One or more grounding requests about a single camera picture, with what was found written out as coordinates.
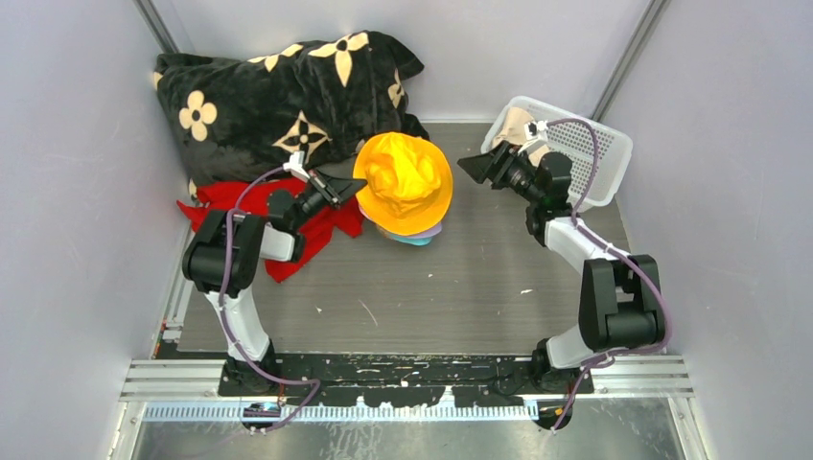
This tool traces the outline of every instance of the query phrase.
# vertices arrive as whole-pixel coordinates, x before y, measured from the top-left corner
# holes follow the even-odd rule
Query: gray floor
[[[578,401],[555,437],[532,422],[292,424],[249,437],[241,425],[144,423],[142,460],[267,458],[683,459],[665,400]]]
[[[413,247],[385,239],[372,225],[355,240],[336,231],[281,285],[259,269],[257,309],[278,351],[528,354],[575,323],[581,280],[527,234],[526,202],[477,185],[455,164],[479,153],[488,125],[427,128],[454,174],[443,233]],[[584,219],[627,247],[614,203]],[[179,348],[225,349],[217,318],[197,292]]]

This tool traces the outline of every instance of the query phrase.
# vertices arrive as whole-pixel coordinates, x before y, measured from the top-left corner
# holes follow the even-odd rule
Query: wall
[[[253,58],[378,30],[424,63],[405,83],[425,120],[493,121],[525,95],[591,114],[646,0],[154,0],[183,51]]]
[[[0,457],[102,458],[184,229],[129,1],[0,5]]]
[[[672,2],[606,123],[721,459],[809,458],[813,6]]]

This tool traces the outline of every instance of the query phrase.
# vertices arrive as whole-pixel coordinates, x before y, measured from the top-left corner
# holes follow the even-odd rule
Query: basket
[[[580,117],[559,107],[541,103],[525,96],[518,96],[511,100],[499,114],[499,117],[485,135],[480,151],[485,153],[491,150],[491,141],[502,129],[505,114],[511,107],[519,107],[531,114],[536,121],[554,121],[561,118],[579,118],[591,124],[598,137],[598,170],[592,182],[590,194],[585,198],[579,211],[587,211],[593,206],[606,206],[613,200],[618,191],[621,179],[627,171],[630,156],[633,151],[633,141],[626,134],[600,123]],[[570,203],[584,194],[587,179],[592,168],[592,139],[586,128],[577,123],[566,123],[550,128],[547,133],[548,145],[552,150],[558,150],[573,160],[570,170],[571,183],[569,189]]]

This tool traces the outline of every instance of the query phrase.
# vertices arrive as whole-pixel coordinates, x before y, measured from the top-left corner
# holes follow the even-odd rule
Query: red cloth
[[[206,219],[210,209],[227,211],[233,208],[237,198],[246,187],[248,187],[248,184],[243,182],[219,182],[198,187],[197,199],[203,203],[202,207],[187,206],[180,201],[177,202],[177,205],[181,212],[192,222],[192,229],[197,231],[203,220]],[[305,183],[299,179],[291,178],[258,185],[243,198],[240,208],[249,214],[266,216],[268,214],[268,196],[280,189],[285,189],[293,196],[297,196],[305,190]],[[323,209],[299,229],[299,233],[305,237],[305,250],[302,259],[296,264],[266,261],[266,272],[277,283],[282,283],[330,242],[334,227],[355,238],[361,235],[361,223],[363,221],[364,216],[361,214],[359,204],[354,197],[338,210],[331,207]]]

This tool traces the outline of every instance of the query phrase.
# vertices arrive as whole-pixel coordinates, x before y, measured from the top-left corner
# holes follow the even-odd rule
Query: yellow bucket hat
[[[356,194],[362,211],[395,235],[431,229],[452,204],[446,156],[435,144],[400,132],[370,138],[356,158],[353,177],[367,180]]]

